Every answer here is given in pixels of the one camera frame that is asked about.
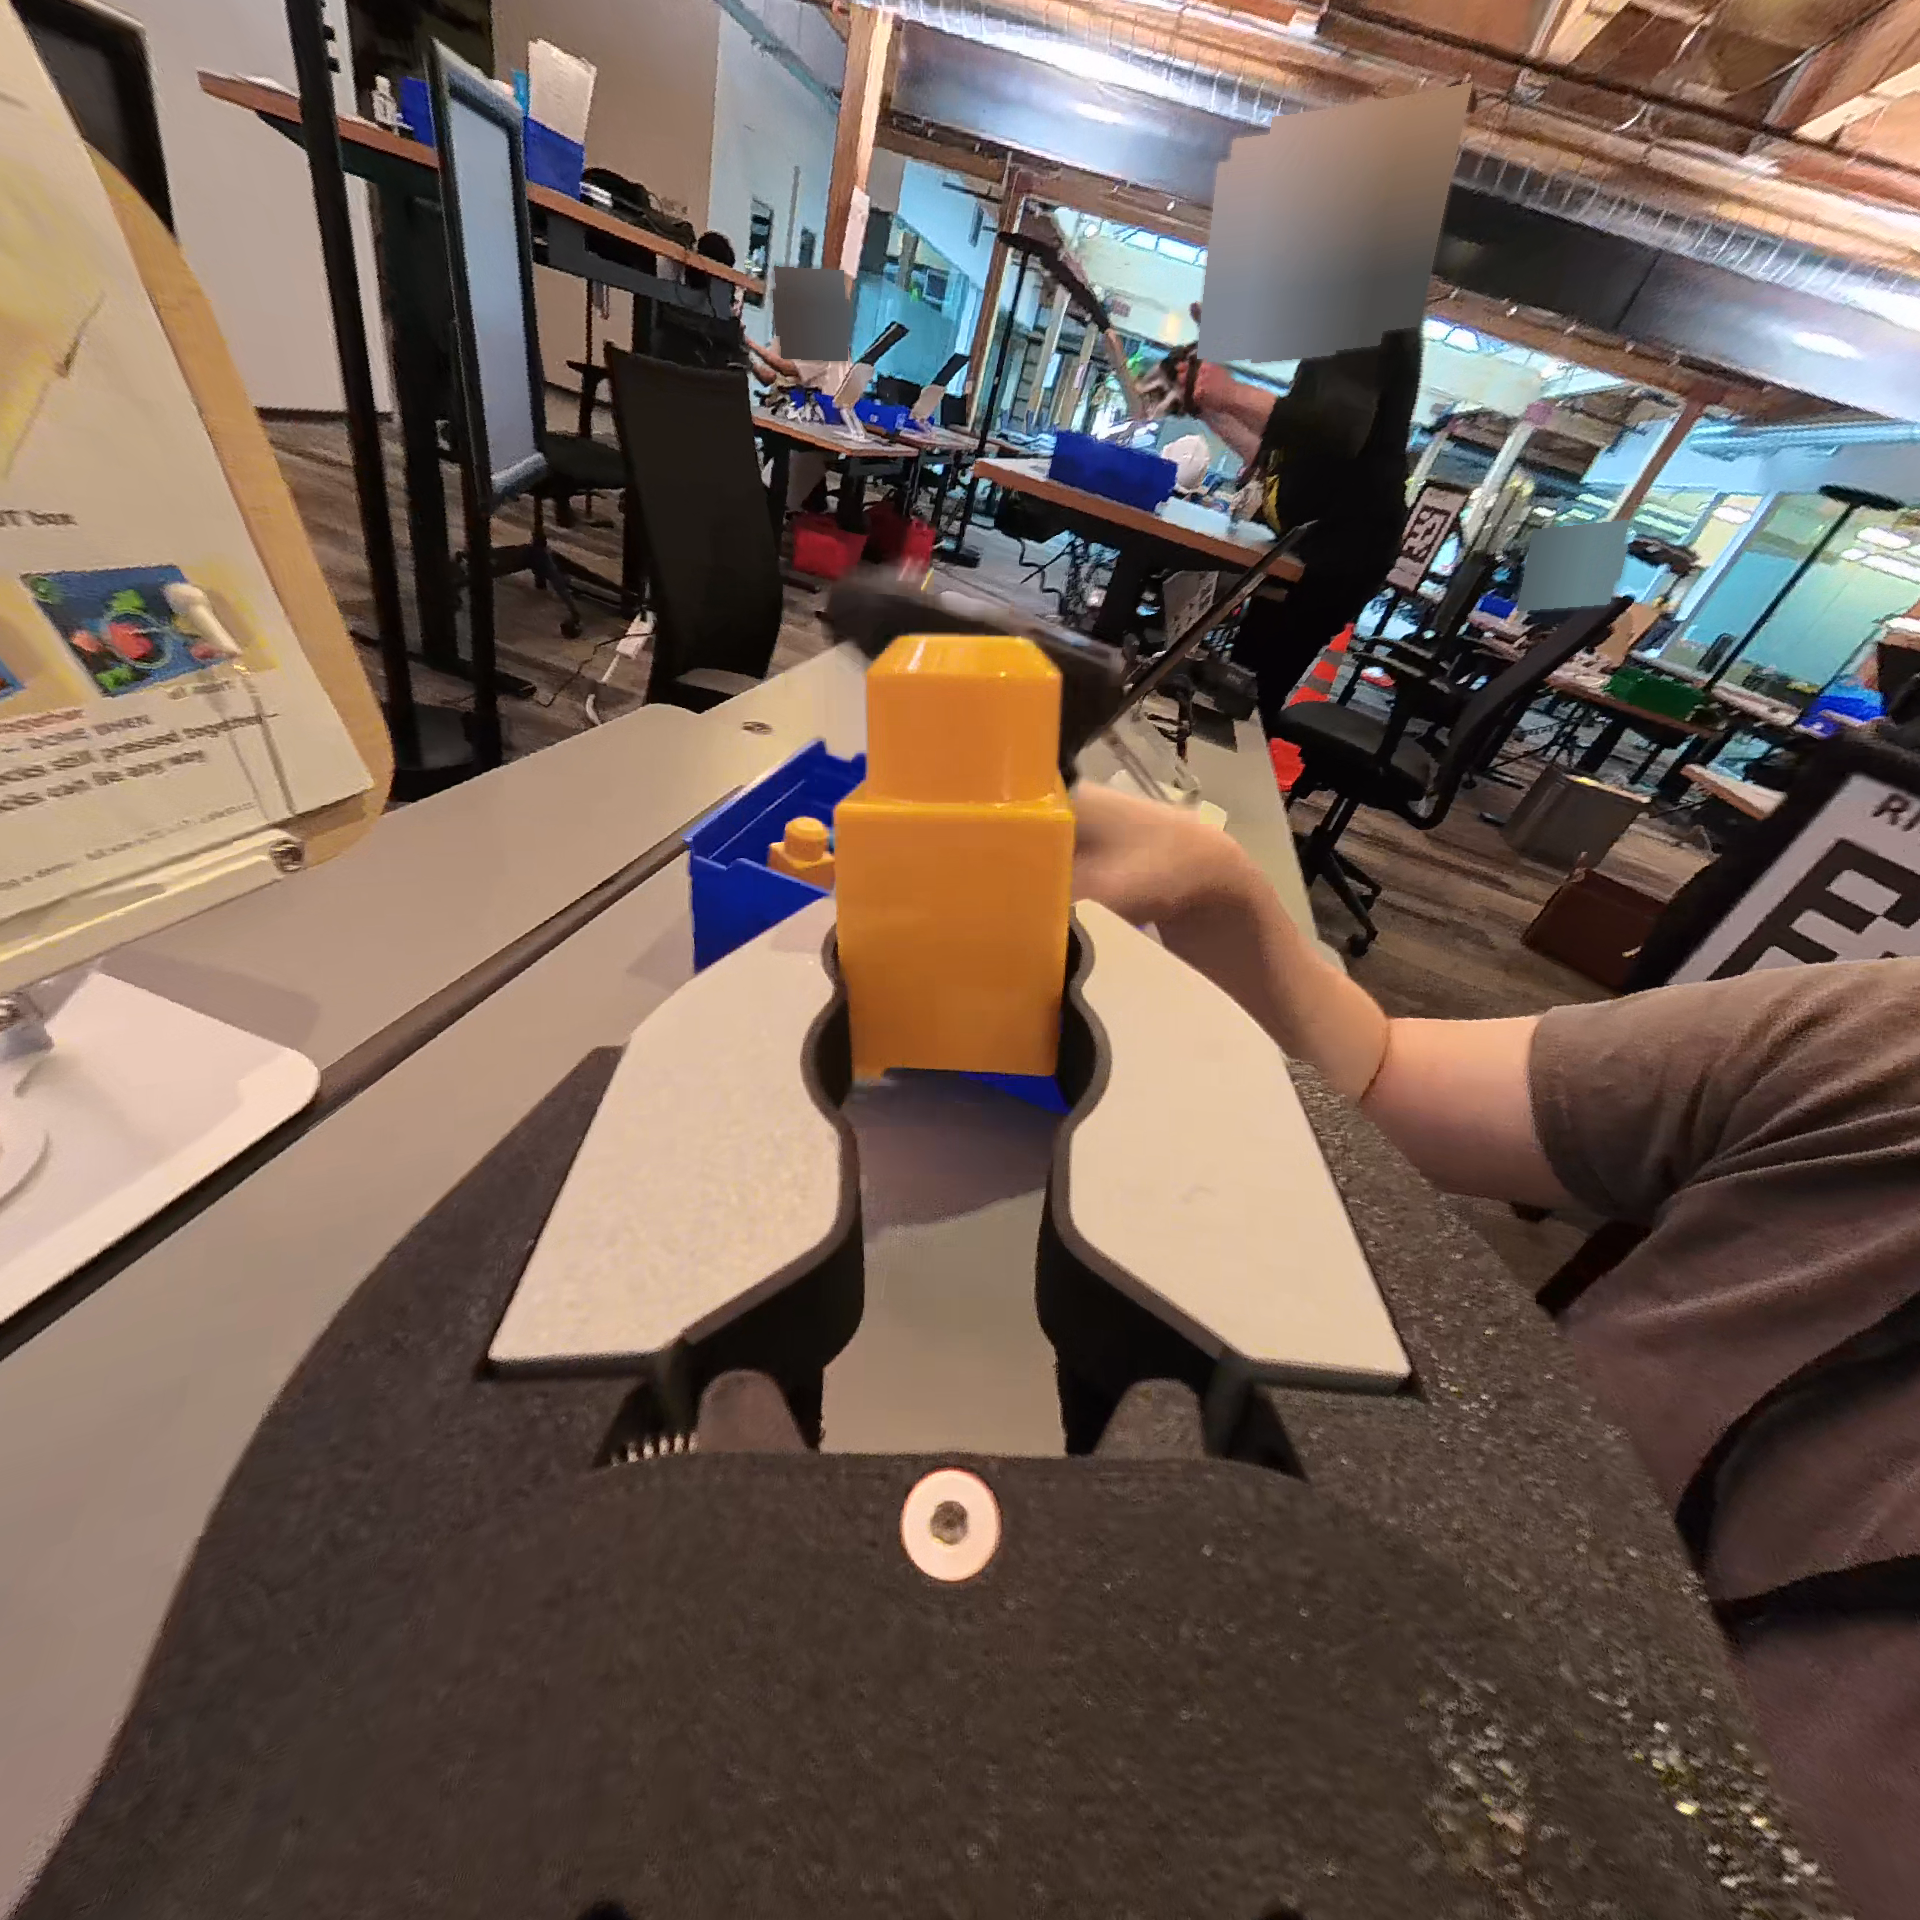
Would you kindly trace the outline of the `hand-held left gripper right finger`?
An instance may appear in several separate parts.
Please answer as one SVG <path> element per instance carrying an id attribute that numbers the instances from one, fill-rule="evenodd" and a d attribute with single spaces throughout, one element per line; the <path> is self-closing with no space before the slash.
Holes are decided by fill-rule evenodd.
<path id="1" fill-rule="evenodd" d="M 1281 1048 L 1093 903 L 1072 914 L 1054 1081 L 1039 1325 L 1068 1446 L 1151 1382 L 1196 1397 L 1206 1446 L 1277 1444 L 1260 1389 L 1413 1386 Z"/>

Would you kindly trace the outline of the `person's right hand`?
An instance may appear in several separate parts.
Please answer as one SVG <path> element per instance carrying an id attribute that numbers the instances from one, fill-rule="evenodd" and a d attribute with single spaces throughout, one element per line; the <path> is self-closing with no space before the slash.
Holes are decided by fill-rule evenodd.
<path id="1" fill-rule="evenodd" d="M 1136 928 L 1219 988 L 1277 1044 L 1291 1029 L 1297 928 L 1244 852 L 1167 804 L 1078 784 L 1072 895 Z"/>

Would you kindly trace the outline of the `black framed marker sign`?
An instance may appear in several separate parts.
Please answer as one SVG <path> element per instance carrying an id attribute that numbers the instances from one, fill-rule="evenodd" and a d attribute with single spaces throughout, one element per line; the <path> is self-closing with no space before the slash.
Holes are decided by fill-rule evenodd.
<path id="1" fill-rule="evenodd" d="M 1431 480 L 1419 488 L 1405 511 L 1400 548 L 1384 577 L 1388 592 L 1411 594 L 1421 589 L 1471 497 L 1471 490 Z"/>
<path id="2" fill-rule="evenodd" d="M 1917 953 L 1915 730 L 1811 753 L 1760 823 L 1667 907 L 1644 986 Z"/>

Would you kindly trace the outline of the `black office chair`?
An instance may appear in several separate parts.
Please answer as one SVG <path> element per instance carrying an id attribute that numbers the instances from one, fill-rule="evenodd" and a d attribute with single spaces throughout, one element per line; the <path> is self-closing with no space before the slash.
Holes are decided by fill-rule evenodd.
<path id="1" fill-rule="evenodd" d="M 1347 957 L 1365 957 L 1376 941 L 1372 909 L 1382 887 L 1339 852 L 1345 829 L 1365 812 L 1388 813 L 1415 831 L 1442 823 L 1549 678 L 1603 639 L 1627 606 L 1627 596 L 1617 596 L 1568 612 L 1475 687 L 1446 680 L 1433 660 L 1392 645 L 1394 687 L 1384 717 L 1336 703 L 1283 711 L 1275 744 L 1293 748 L 1301 763 L 1285 802 L 1328 802 L 1316 825 L 1293 837 L 1293 852 L 1303 883 L 1324 883 L 1349 916 Z"/>
<path id="2" fill-rule="evenodd" d="M 767 678 L 785 612 L 748 383 L 618 350 L 608 375 L 655 618 L 645 699 L 707 713 Z"/>

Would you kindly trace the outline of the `black framed dark panel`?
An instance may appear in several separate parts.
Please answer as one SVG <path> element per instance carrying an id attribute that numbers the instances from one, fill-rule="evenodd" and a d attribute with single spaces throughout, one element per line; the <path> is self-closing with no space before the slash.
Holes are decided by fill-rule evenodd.
<path id="1" fill-rule="evenodd" d="M 147 36 L 108 3 L 15 3 L 13 11 L 83 142 L 176 234 Z"/>

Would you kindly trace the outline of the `yellow two-stud toy block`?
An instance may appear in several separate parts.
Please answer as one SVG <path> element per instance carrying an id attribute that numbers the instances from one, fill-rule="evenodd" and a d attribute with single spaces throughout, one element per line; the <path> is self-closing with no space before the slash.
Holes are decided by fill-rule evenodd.
<path id="1" fill-rule="evenodd" d="M 1023 637 L 899 637 L 870 668 L 866 773 L 833 813 L 855 1079 L 1056 1068 L 1074 845 L 1062 693 Z"/>

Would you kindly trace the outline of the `white board stand base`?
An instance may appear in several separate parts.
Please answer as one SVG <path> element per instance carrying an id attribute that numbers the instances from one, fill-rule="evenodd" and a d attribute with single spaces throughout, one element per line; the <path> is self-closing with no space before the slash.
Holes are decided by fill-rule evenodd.
<path id="1" fill-rule="evenodd" d="M 304 1114 L 321 1071 L 92 969 L 3 998 L 1 1318 Z"/>

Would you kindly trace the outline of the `black pole stand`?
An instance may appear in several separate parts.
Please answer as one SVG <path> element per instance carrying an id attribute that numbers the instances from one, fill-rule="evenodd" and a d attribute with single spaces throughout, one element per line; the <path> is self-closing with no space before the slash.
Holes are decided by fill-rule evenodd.
<path id="1" fill-rule="evenodd" d="M 430 249 L 443 239 L 436 187 L 378 185 L 374 224 L 381 313 L 393 356 L 403 505 L 422 664 L 463 682 L 465 709 L 432 707 L 412 685 L 414 654 L 401 610 L 399 556 L 387 493 L 379 408 L 347 197 L 347 164 L 333 96 L 325 9 L 284 3 L 296 75 L 296 125 L 323 259 L 331 342 L 345 408 L 358 534 L 372 594 L 372 651 L 391 748 L 391 798 L 426 800 L 500 763 L 496 678 L 459 656 L 455 583 L 442 484 L 440 429 L 451 420 L 449 327 L 434 317 L 443 284 Z"/>

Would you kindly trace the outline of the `tablet on white stand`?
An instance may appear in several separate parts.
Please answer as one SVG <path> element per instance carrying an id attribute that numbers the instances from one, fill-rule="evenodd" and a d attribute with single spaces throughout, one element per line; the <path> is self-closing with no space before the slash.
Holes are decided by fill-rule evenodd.
<path id="1" fill-rule="evenodd" d="M 1126 676 L 1118 695 L 1113 720 L 1103 724 L 1097 746 L 1113 761 L 1115 777 L 1107 779 L 1128 786 L 1151 804 L 1173 808 L 1186 815 L 1204 813 L 1204 802 L 1196 779 L 1186 769 L 1184 742 L 1190 738 L 1190 722 L 1175 720 L 1173 744 L 1159 748 L 1146 744 L 1149 715 L 1147 703 L 1155 699 L 1180 672 L 1217 637 L 1235 623 L 1235 618 L 1260 598 L 1277 577 L 1291 569 L 1297 573 L 1297 550 L 1310 530 L 1310 523 L 1258 554 L 1252 565 L 1235 577 L 1229 589 L 1217 590 L 1206 612 L 1192 616 L 1177 637 L 1169 637 L 1151 660 L 1140 660 Z"/>

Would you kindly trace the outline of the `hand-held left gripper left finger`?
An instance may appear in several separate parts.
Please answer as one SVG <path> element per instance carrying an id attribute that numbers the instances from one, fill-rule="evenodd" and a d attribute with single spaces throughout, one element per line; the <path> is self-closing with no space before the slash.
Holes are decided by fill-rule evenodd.
<path id="1" fill-rule="evenodd" d="M 818 1422 L 864 1308 L 833 930 L 773 928 L 634 1031 L 488 1349 L 502 1378 L 647 1384 L 672 1421 L 756 1372 Z"/>

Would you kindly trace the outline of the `orange traffic cone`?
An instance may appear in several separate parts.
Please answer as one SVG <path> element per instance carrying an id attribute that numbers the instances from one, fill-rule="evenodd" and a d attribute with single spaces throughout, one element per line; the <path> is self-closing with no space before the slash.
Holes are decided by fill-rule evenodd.
<path id="1" fill-rule="evenodd" d="M 1332 641 L 1320 651 L 1308 670 L 1285 695 L 1283 709 L 1322 707 L 1324 703 L 1332 703 L 1339 685 L 1339 672 L 1347 658 L 1351 639 L 1353 623 L 1349 621 L 1332 637 Z M 1301 749 L 1289 738 L 1272 734 L 1268 738 L 1266 751 L 1275 788 L 1283 798 L 1289 798 L 1293 784 L 1299 781 L 1303 771 Z"/>

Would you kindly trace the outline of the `black framed standing whiteboard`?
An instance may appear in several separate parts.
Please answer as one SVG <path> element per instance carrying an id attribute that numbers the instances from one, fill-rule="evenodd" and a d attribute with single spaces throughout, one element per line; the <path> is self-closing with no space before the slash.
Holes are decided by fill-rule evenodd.
<path id="1" fill-rule="evenodd" d="M 548 472 L 521 115 L 442 44 L 428 44 L 426 71 L 467 488 L 496 511 Z"/>

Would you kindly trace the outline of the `wooden standing desk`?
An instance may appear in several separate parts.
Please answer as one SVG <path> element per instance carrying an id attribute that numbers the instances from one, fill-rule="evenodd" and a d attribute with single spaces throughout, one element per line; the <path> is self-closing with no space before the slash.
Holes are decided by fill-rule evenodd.
<path id="1" fill-rule="evenodd" d="M 391 369 L 393 416 L 401 435 L 403 488 L 409 505 L 443 501 L 443 459 L 451 443 L 451 284 L 445 270 L 438 158 L 411 137 L 412 121 L 387 133 L 352 113 L 337 115 L 337 141 L 347 179 L 364 189 L 370 220 L 366 261 L 379 301 Z M 562 381 L 552 381 L 535 356 L 535 422 L 544 424 L 546 400 L 562 393 L 575 410 L 562 416 L 564 433 L 583 435 L 593 424 L 587 387 L 595 381 L 587 356 L 597 348 L 645 346 L 653 327 L 678 319 L 688 333 L 715 336 L 729 317 L 729 298 L 760 298 L 762 282 L 742 270 L 709 263 L 692 243 L 653 234 L 616 212 L 540 181 L 525 185 L 531 234 L 533 290 L 566 284 L 589 342 L 573 346 Z"/>

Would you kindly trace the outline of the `wooden instruction board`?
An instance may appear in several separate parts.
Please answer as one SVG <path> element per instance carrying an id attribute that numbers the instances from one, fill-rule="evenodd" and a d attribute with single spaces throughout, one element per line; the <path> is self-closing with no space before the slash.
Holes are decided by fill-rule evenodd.
<path id="1" fill-rule="evenodd" d="M 393 755 L 184 255 L 1 32 L 11 994 L 335 858 Z"/>

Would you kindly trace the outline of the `brown cardboard box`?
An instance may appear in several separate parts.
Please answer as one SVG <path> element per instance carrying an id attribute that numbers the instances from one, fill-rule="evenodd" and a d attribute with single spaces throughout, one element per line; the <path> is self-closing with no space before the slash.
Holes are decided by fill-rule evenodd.
<path id="1" fill-rule="evenodd" d="M 1584 982 L 1621 994 L 1665 910 L 1667 901 L 1654 893 L 1594 868 L 1574 868 L 1524 928 L 1520 943 Z"/>

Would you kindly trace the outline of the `blue plastic bin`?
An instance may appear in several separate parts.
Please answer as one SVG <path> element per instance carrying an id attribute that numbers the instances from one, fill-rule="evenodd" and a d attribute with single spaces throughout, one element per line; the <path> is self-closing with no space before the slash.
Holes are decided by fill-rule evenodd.
<path id="1" fill-rule="evenodd" d="M 859 786 L 864 773 L 864 755 L 833 755 L 822 742 L 814 742 L 692 829 L 686 852 L 692 965 L 696 971 L 713 967 L 808 907 L 827 905 L 835 914 L 833 893 L 820 893 L 789 877 L 769 874 L 765 850 L 779 839 L 783 825 L 796 815 L 824 819 L 833 833 L 837 804 Z M 1039 1085 L 1052 1081 L 1056 1073 L 1058 1064 L 1051 1075 L 1043 1077 L 959 1075 L 994 1083 Z"/>
<path id="2" fill-rule="evenodd" d="M 1151 447 L 1118 445 L 1060 429 L 1052 435 L 1047 480 L 1076 493 L 1155 515 L 1179 490 L 1179 468 Z"/>

